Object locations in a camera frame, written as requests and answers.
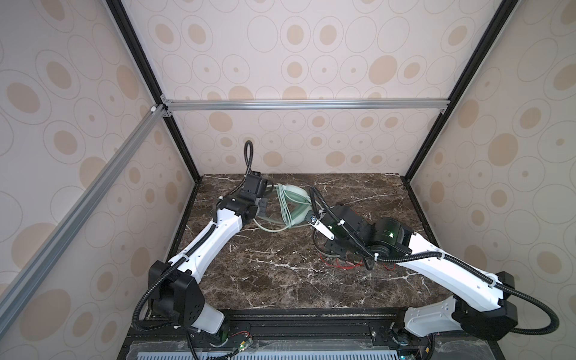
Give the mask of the black white headphones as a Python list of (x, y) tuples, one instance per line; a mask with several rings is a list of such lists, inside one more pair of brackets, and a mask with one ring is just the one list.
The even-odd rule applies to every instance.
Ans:
[(319, 252), (319, 254), (323, 255), (324, 257), (331, 258), (331, 259), (340, 259), (340, 260), (346, 259), (345, 256), (340, 255), (339, 253), (336, 253), (333, 250), (329, 250), (324, 244), (320, 244), (320, 235), (316, 229), (314, 229), (312, 232), (311, 241), (312, 241), (313, 246)]

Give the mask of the mint green headphones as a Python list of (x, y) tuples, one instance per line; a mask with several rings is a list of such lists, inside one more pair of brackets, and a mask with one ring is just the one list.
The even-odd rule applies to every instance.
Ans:
[(304, 227), (306, 214), (312, 210), (320, 218), (318, 203), (312, 200), (310, 194), (302, 187), (291, 184), (273, 184), (268, 186), (270, 195), (275, 195), (280, 209), (280, 219), (269, 217), (269, 221), (255, 219), (258, 228), (267, 233), (280, 233), (286, 230)]

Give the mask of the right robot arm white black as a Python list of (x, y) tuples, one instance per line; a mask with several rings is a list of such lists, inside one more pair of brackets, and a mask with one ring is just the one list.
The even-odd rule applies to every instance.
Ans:
[[(542, 301), (515, 289), (507, 272), (482, 271), (445, 252), (414, 229), (392, 217), (368, 223), (347, 205), (329, 206), (320, 190), (309, 190), (312, 225), (331, 243), (359, 255), (365, 265), (398, 264), (434, 281), (451, 292), (446, 300), (410, 307), (403, 329), (425, 337), (434, 332), (464, 331), (482, 340), (496, 341), (509, 333), (549, 335), (560, 326), (556, 312)], [(521, 328), (518, 309), (509, 297), (524, 300), (549, 318), (541, 328)]]

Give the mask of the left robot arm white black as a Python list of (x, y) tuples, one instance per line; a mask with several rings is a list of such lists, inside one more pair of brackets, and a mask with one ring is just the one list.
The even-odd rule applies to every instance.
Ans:
[(157, 261), (148, 273), (148, 289), (138, 301), (132, 327), (151, 332), (166, 326), (221, 334), (225, 316), (206, 303), (199, 283), (222, 248), (254, 220), (265, 197), (268, 180), (251, 169), (254, 144), (244, 143), (246, 171), (239, 185), (218, 198), (208, 225), (180, 253)]

